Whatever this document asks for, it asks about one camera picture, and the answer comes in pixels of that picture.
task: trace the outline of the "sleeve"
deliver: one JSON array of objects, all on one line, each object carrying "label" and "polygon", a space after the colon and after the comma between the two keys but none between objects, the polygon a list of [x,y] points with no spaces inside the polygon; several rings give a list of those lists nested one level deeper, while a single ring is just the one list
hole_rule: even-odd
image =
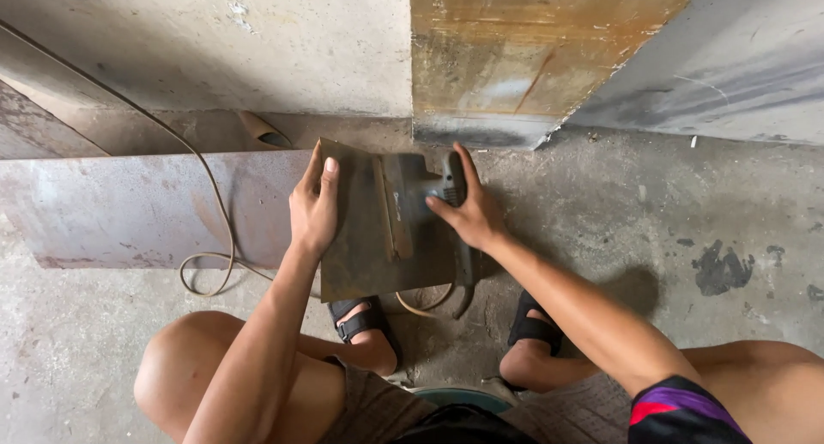
[{"label": "sleeve", "polygon": [[751,444],[733,417],[704,388],[673,376],[632,401],[630,444]]}]

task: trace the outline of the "shorts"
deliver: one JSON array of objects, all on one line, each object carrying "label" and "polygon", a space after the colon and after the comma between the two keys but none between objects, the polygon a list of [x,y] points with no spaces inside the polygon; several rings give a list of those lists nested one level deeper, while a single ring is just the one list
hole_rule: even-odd
[{"label": "shorts", "polygon": [[[436,406],[352,365],[346,370],[344,412],[321,442],[385,444]],[[626,442],[631,397],[604,373],[535,395],[499,414],[538,442]]]}]

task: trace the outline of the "left hand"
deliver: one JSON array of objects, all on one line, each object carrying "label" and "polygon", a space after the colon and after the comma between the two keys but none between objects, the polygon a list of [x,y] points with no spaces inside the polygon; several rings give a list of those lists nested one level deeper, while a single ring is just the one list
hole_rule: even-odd
[{"label": "left hand", "polygon": [[320,258],[335,238],[338,223],[338,161],[321,158],[318,140],[303,179],[289,195],[292,216],[292,246]]}]

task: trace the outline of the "metal sheet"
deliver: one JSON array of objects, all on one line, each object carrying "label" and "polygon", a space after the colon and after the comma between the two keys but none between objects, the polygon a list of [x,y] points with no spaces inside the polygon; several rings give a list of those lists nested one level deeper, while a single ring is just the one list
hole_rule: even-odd
[{"label": "metal sheet", "polygon": [[0,159],[108,155],[50,112],[0,82]]},{"label": "metal sheet", "polygon": [[[340,162],[338,230],[321,261],[321,301],[455,281],[454,246],[445,222],[436,219],[419,224],[411,234],[414,255],[393,260],[386,252],[386,209],[382,206],[386,193],[376,186],[373,155],[324,139],[321,151],[324,158],[332,156]],[[426,176],[422,167],[419,175]]]},{"label": "metal sheet", "polygon": [[[277,268],[288,196],[311,151],[204,154],[242,259]],[[0,161],[0,207],[43,268],[176,268],[228,252],[212,187],[192,154]],[[200,268],[224,268],[202,258]]]}]

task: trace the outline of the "electrical cable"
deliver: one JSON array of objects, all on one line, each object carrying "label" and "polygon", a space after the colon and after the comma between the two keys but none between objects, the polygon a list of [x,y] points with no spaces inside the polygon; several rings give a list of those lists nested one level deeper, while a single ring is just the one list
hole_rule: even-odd
[{"label": "electrical cable", "polygon": [[[226,284],[229,281],[229,277],[232,276],[232,269],[234,268],[235,265],[240,266],[240,267],[242,267],[246,270],[252,271],[253,273],[255,273],[257,275],[259,275],[259,276],[261,276],[261,277],[263,277],[263,278],[265,278],[269,281],[272,281],[272,277],[270,277],[270,276],[268,276],[268,275],[266,275],[266,274],[264,274],[264,273],[262,273],[258,270],[255,270],[249,264],[243,262],[241,259],[239,259],[235,256],[235,251],[236,251],[235,233],[232,229],[232,222],[229,219],[229,214],[226,212],[226,207],[223,206],[223,199],[220,196],[220,190],[218,188],[218,183],[215,181],[214,175],[212,175],[212,170],[209,168],[209,165],[206,163],[206,159],[203,158],[203,156],[200,154],[200,152],[186,138],[184,138],[183,136],[178,134],[176,131],[174,131],[174,129],[172,129],[165,122],[161,121],[160,119],[158,119],[157,117],[152,115],[149,111],[146,111],[145,109],[140,107],[137,103],[130,100],[129,98],[127,98],[126,96],[121,94],[119,91],[114,90],[113,88],[109,87],[105,83],[103,83],[100,80],[96,79],[95,77],[93,77],[92,75],[87,73],[86,71],[84,71],[84,70],[78,68],[76,65],[68,62],[66,59],[64,59],[60,55],[57,55],[51,49],[48,49],[45,46],[38,43],[37,41],[34,41],[33,39],[29,38],[26,34],[24,34],[23,32],[21,32],[19,30],[17,30],[15,27],[10,25],[8,22],[5,22],[3,19],[0,19],[0,28],[5,30],[6,32],[12,34],[17,39],[25,42],[28,46],[31,46],[32,48],[36,49],[41,54],[46,55],[48,58],[54,60],[56,63],[62,65],[66,69],[71,70],[72,72],[74,72],[75,74],[77,74],[78,76],[83,78],[84,80],[88,81],[92,85],[98,87],[99,89],[101,89],[103,91],[106,91],[109,95],[117,98],[118,100],[125,103],[127,106],[131,107],[134,111],[139,112],[140,115],[142,115],[142,116],[146,117],[147,119],[149,119],[150,121],[154,122],[157,126],[159,126],[161,129],[163,129],[165,132],[169,133],[176,140],[180,141],[180,143],[182,143],[189,151],[191,151],[192,154],[197,156],[198,160],[200,161],[200,164],[203,165],[203,169],[206,171],[206,175],[209,177],[209,182],[212,185],[212,191],[214,192],[214,197],[218,201],[218,208],[220,209],[220,215],[221,215],[221,218],[223,218],[223,224],[226,226],[226,229],[227,229],[228,234],[229,234],[230,253],[229,254],[223,254],[221,252],[198,252],[196,254],[192,254],[191,256],[189,256],[186,259],[183,259],[183,261],[180,263],[180,268],[177,271],[177,276],[178,276],[178,279],[180,280],[180,283],[183,284],[183,287],[186,289],[186,291],[189,291],[193,295],[197,295],[199,297],[204,297],[204,298],[205,297],[212,297],[214,295],[220,294],[221,291],[223,291],[223,289],[226,288]],[[197,258],[221,258],[221,259],[224,259],[224,260],[228,261],[228,268],[226,270],[226,276],[223,277],[223,281],[221,282],[220,286],[218,286],[217,289],[215,289],[213,291],[210,291],[210,292],[205,292],[204,293],[204,292],[200,292],[200,291],[195,290],[193,287],[191,287],[189,285],[189,283],[186,282],[186,279],[184,278],[184,275],[183,275],[183,270],[185,269],[186,264],[188,264],[190,261],[192,261],[194,259],[197,259]],[[454,285],[450,285],[449,289],[446,292],[444,292],[443,295],[441,295],[441,297],[438,298],[437,301],[435,301],[431,304],[428,304],[425,307],[420,307],[420,308],[415,308],[415,307],[412,307],[411,305],[407,304],[407,302],[404,301],[403,298],[400,297],[400,292],[396,292],[395,295],[398,298],[398,302],[400,302],[400,304],[403,305],[409,312],[415,313],[415,314],[420,315],[422,317],[434,318],[434,317],[437,317],[437,315],[434,315],[432,313],[428,313],[428,312],[425,312],[425,311],[426,310],[431,310],[434,307],[440,305],[442,302],[446,301],[448,295],[451,294],[453,289],[454,289]]]}]

